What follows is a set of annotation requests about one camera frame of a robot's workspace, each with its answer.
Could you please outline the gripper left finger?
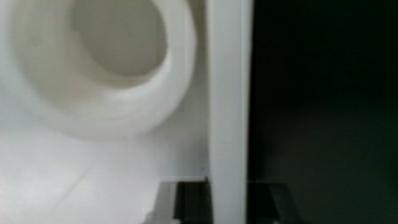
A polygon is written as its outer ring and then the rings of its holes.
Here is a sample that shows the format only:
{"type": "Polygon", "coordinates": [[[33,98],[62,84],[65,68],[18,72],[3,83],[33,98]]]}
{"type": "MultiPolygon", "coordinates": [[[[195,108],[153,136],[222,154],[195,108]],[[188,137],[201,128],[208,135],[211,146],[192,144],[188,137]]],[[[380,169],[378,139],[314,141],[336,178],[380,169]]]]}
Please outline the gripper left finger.
{"type": "Polygon", "coordinates": [[[174,219],[176,189],[176,182],[160,183],[154,197],[154,205],[145,215],[142,224],[177,224],[177,220],[174,219]]]}

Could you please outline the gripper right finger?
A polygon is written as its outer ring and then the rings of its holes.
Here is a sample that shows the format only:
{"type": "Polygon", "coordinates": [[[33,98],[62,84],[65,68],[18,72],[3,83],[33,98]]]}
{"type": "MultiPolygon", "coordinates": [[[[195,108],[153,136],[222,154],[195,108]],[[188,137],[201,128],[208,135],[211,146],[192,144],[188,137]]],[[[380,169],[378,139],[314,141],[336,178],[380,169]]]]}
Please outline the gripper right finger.
{"type": "Polygon", "coordinates": [[[309,224],[298,213],[288,185],[284,183],[272,183],[268,189],[275,207],[272,224],[309,224]]]}

